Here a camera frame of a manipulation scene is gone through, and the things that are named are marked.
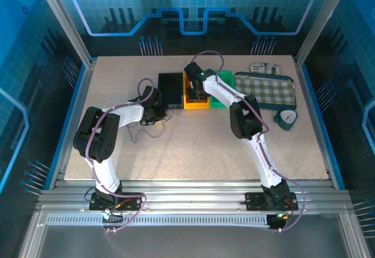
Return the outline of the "yellow plastic bin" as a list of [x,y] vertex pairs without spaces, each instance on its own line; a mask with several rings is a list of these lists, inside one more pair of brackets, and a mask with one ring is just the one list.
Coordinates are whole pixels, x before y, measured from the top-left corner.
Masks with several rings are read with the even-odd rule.
[[183,73],[183,108],[185,110],[194,110],[194,109],[207,109],[210,107],[210,98],[205,98],[203,100],[192,101],[188,94],[189,81],[185,73]]

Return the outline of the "black plastic bin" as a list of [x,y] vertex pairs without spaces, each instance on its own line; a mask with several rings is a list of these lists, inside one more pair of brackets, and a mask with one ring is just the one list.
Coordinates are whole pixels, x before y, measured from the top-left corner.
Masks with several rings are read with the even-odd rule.
[[162,104],[168,109],[183,109],[183,73],[158,74]]

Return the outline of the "green plastic bin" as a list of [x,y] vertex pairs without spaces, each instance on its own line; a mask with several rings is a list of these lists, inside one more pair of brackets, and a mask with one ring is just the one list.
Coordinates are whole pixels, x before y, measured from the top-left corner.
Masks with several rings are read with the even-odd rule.
[[[230,86],[232,89],[236,89],[235,87],[235,81],[234,81],[234,75],[232,71],[229,70],[222,70],[219,73],[219,77],[224,81],[228,86]],[[220,102],[217,98],[214,96],[210,97],[210,107],[211,108],[225,108],[226,106]]]

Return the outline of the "green checkered zip pouch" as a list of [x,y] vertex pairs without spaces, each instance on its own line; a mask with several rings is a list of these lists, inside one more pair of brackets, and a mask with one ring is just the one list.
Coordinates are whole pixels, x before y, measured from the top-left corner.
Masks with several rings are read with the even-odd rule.
[[237,72],[234,75],[234,84],[238,92],[245,96],[254,96],[259,108],[296,109],[295,84],[289,76]]

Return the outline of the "teal alarm clock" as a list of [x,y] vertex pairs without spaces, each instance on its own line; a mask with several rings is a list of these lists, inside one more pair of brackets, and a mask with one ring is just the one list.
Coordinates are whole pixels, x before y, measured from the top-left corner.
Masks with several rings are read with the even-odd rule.
[[274,116],[274,122],[284,130],[289,131],[292,129],[294,123],[298,118],[298,113],[295,110],[281,110]]

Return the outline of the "aluminium front rail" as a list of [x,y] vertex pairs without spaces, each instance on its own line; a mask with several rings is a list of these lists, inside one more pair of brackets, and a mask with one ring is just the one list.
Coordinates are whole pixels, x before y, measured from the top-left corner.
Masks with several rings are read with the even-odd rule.
[[[261,192],[259,181],[123,181],[124,192],[146,195],[149,213],[245,213],[247,192]],[[91,181],[58,180],[55,189],[41,192],[36,209],[76,211],[88,208],[85,192]],[[299,209],[306,215],[353,213],[348,191],[329,180],[300,180],[290,184]]]

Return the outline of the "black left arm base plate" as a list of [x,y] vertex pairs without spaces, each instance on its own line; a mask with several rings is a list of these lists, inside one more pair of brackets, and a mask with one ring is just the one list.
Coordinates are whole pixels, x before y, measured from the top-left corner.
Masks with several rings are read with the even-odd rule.
[[137,193],[135,198],[130,198],[130,193],[125,193],[126,197],[116,197],[112,195],[92,193],[89,210],[90,211],[138,211],[143,203],[143,198],[140,193]]

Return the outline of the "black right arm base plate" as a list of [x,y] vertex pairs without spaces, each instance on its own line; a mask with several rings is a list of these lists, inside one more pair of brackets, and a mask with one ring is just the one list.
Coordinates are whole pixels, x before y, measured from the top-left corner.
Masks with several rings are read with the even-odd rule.
[[244,194],[242,202],[247,211],[297,211],[299,209],[296,194],[291,192],[286,198],[274,203],[270,196],[262,192],[248,192]]

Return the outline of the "aluminium frame post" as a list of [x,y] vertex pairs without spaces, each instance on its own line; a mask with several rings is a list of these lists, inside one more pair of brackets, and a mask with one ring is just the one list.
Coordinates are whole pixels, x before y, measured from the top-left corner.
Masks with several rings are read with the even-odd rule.
[[297,68],[302,67],[314,44],[318,40],[319,35],[321,34],[328,20],[332,16],[339,1],[340,0],[324,1],[310,31],[308,32],[303,44],[301,45],[299,52],[297,53],[297,56],[295,58],[295,65]]
[[91,55],[89,54],[76,26],[74,25],[68,11],[64,7],[61,0],[47,0],[50,8],[52,9],[55,17],[59,24],[63,28],[67,35],[70,43],[77,52],[79,58],[86,67],[90,67],[92,64]]

